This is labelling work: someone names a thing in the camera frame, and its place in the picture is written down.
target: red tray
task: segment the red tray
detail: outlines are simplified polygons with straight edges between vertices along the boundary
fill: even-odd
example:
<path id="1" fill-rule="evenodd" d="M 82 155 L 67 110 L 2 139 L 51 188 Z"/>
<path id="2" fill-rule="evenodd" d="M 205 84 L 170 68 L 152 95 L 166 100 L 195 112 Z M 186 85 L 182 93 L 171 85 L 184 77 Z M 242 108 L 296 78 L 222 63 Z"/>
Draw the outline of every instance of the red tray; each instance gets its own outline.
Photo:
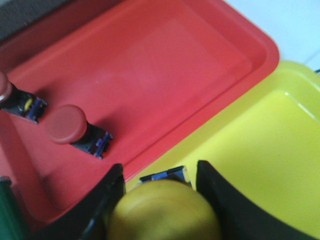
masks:
<path id="1" fill-rule="evenodd" d="M 12 177 L 36 229 L 113 164 L 124 165 L 127 180 L 134 176 L 278 60 L 274 42 L 223 1 L 126 0 L 8 73 L 49 107 L 38 125 L 0 112 L 1 174 Z M 102 160 L 47 138 L 46 117 L 64 104 L 114 135 Z"/>

